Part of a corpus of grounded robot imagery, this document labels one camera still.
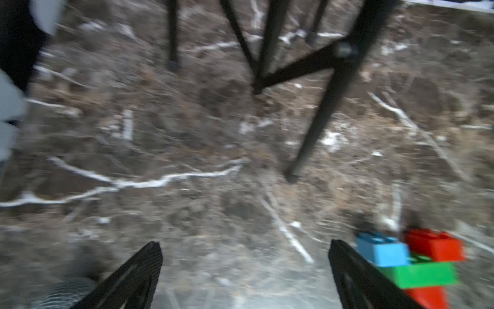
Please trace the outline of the blue lego brick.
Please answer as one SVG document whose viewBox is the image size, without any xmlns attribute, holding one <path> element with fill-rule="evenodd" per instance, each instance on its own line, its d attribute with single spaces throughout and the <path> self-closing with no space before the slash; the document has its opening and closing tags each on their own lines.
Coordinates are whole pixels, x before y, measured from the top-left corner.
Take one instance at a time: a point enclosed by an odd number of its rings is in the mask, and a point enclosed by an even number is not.
<svg viewBox="0 0 494 309">
<path fill-rule="evenodd" d="M 410 264 L 407 244 L 382 233 L 360 233 L 355 239 L 356 250 L 377 267 L 390 268 Z"/>
</svg>

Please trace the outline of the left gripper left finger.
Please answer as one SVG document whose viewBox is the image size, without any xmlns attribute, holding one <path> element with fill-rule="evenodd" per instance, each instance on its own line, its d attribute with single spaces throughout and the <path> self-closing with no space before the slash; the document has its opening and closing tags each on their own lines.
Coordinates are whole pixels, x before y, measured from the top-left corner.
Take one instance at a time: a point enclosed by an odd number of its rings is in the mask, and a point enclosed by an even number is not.
<svg viewBox="0 0 494 309">
<path fill-rule="evenodd" d="M 148 309 L 163 264 L 158 242 L 149 242 L 73 308 Z"/>
</svg>

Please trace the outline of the green lego brick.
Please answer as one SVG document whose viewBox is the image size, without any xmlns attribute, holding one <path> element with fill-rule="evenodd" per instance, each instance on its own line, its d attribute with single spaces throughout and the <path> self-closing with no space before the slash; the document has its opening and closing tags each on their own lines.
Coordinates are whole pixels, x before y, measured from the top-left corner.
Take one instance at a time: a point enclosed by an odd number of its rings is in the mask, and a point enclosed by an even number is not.
<svg viewBox="0 0 494 309">
<path fill-rule="evenodd" d="M 377 267 L 397 287 L 411 288 L 442 287 L 456 285 L 459 279 L 453 262 L 433 261 L 430 257 L 412 255 L 408 265 Z"/>
</svg>

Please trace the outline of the red lego brick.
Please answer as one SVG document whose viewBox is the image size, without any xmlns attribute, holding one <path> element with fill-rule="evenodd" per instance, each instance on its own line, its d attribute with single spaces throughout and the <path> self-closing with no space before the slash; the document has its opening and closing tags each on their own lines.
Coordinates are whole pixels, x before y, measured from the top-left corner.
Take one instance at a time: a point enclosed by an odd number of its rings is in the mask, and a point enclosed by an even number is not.
<svg viewBox="0 0 494 309">
<path fill-rule="evenodd" d="M 437 262 L 464 261 L 463 242 L 446 232 L 411 229 L 405 233 L 405 243 L 412 252 Z"/>
</svg>

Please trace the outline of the orange-red lego brick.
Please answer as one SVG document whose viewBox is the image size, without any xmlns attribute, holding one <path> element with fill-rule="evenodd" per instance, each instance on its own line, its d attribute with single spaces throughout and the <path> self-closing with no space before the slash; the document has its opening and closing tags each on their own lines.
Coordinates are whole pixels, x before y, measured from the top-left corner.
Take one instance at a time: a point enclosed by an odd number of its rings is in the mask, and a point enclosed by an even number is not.
<svg viewBox="0 0 494 309">
<path fill-rule="evenodd" d="M 405 293 L 427 309 L 449 309 L 446 290 L 443 287 L 406 289 Z"/>
</svg>

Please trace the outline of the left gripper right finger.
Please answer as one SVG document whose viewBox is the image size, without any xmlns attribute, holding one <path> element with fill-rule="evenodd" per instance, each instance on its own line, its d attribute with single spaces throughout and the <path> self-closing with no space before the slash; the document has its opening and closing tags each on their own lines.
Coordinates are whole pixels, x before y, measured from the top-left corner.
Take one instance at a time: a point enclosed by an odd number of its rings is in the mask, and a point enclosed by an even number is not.
<svg viewBox="0 0 494 309">
<path fill-rule="evenodd" d="M 332 240 L 328 258 L 343 308 L 422 307 L 345 241 Z"/>
</svg>

